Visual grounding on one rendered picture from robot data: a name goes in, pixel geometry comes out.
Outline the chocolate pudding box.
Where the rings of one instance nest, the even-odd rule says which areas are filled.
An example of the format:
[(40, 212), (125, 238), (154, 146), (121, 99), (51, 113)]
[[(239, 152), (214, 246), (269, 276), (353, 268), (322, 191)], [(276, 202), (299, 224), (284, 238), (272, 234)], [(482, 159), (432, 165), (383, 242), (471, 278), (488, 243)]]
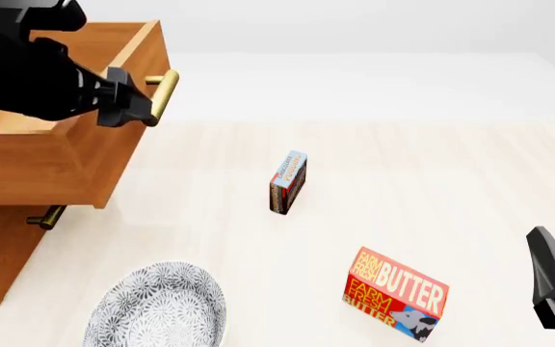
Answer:
[(305, 184), (307, 155), (291, 150), (277, 169), (269, 185), (269, 208), (286, 215)]

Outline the red butter box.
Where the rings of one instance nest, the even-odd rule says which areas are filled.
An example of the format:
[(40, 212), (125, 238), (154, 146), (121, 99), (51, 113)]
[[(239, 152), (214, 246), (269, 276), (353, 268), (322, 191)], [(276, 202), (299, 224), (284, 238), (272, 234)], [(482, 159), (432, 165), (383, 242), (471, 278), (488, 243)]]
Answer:
[(352, 263), (342, 300), (425, 342), (442, 317), (449, 286), (368, 248)]

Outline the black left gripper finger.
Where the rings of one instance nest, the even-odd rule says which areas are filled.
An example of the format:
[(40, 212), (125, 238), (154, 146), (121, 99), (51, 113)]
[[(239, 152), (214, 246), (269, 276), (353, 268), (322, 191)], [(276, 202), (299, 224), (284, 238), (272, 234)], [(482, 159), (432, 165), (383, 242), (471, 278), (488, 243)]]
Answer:
[(151, 114), (152, 101), (135, 86), (132, 77), (127, 78), (123, 94), (126, 102), (123, 107), (125, 123), (137, 120), (150, 127), (158, 124), (158, 118)]

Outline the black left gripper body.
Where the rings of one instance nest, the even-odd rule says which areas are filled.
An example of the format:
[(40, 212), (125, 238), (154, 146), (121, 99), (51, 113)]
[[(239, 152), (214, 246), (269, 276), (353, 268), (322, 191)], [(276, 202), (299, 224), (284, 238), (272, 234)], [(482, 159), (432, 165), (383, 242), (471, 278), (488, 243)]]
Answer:
[(129, 74), (123, 68), (107, 68), (107, 77), (95, 87), (98, 99), (97, 125), (107, 127), (123, 126), (122, 112), (128, 108), (130, 87)]

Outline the long brass drawer handle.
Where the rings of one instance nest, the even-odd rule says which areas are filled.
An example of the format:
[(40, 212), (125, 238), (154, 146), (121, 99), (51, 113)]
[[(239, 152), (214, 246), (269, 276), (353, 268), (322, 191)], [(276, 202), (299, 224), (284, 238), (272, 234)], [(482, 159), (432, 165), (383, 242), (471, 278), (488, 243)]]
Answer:
[(145, 83), (147, 85), (157, 86), (151, 99), (151, 118), (144, 121), (146, 126), (156, 126), (159, 123), (178, 81), (179, 74), (178, 71), (174, 69), (166, 71), (162, 76), (148, 76), (145, 78)]

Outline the wooden drawer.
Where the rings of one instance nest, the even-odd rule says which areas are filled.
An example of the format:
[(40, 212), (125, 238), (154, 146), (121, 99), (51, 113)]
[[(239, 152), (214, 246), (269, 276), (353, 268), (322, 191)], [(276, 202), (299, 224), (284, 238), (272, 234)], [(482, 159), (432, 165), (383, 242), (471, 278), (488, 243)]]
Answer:
[[(156, 88), (145, 79), (170, 68), (157, 20), (90, 22), (76, 32), (34, 31), (31, 37), (67, 45), (73, 60), (96, 73), (124, 68), (146, 95)], [(105, 207), (145, 125), (102, 127), (96, 117), (89, 112), (48, 122), (0, 111), (0, 205)]]

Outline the white patterned bowl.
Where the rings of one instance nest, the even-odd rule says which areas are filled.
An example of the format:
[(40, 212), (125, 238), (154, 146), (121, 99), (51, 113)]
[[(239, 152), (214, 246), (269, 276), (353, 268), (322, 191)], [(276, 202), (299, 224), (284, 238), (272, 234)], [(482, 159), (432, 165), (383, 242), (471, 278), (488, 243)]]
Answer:
[(225, 296), (189, 262), (133, 271), (93, 309), (82, 347), (224, 347)]

